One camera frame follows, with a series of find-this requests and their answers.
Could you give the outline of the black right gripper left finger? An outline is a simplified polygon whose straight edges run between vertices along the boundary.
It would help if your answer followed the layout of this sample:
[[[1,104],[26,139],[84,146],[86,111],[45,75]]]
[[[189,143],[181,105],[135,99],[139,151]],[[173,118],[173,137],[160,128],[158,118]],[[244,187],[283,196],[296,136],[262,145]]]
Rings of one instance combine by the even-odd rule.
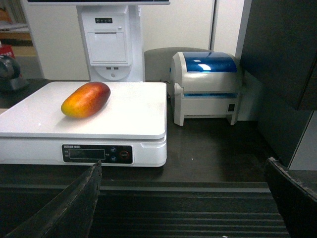
[[[98,161],[6,238],[87,238],[102,179]]]

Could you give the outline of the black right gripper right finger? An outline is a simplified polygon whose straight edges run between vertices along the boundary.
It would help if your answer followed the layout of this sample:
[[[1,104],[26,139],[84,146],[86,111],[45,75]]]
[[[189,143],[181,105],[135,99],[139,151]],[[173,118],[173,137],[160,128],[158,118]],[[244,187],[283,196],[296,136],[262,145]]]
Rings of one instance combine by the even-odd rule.
[[[265,181],[292,238],[317,236],[317,185],[273,157],[264,167]]]

